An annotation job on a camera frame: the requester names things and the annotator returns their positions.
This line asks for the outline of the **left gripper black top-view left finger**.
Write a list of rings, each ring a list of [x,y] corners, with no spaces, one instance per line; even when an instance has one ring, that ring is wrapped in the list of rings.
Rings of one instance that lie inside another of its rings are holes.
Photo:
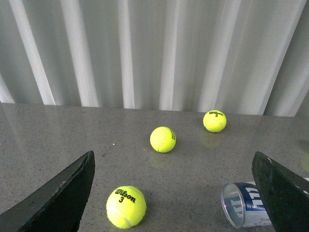
[[[91,192],[95,157],[88,151],[0,216],[2,232],[76,232]]]

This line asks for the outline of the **left gripper black top-view right finger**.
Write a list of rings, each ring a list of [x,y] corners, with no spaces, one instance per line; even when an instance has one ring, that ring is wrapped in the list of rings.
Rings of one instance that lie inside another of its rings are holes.
[[[309,182],[261,152],[252,174],[265,210],[277,232],[309,230]]]

